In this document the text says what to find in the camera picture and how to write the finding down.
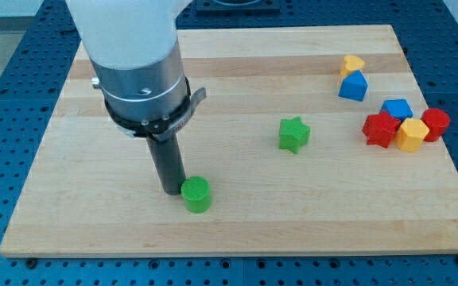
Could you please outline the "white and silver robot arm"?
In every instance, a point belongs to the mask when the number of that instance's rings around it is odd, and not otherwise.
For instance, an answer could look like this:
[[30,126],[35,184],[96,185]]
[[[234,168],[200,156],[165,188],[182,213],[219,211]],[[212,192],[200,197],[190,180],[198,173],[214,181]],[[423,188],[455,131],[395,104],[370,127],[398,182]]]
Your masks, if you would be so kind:
[[176,19],[192,0],[67,0],[107,111],[136,137],[167,141],[206,96],[189,90]]

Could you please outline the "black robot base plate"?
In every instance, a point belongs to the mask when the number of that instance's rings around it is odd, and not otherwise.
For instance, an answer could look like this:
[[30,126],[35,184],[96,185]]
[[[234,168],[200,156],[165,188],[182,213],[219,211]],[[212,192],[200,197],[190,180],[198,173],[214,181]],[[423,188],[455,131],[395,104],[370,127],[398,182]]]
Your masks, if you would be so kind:
[[193,5],[200,15],[223,15],[252,12],[277,13],[281,0],[194,0]]

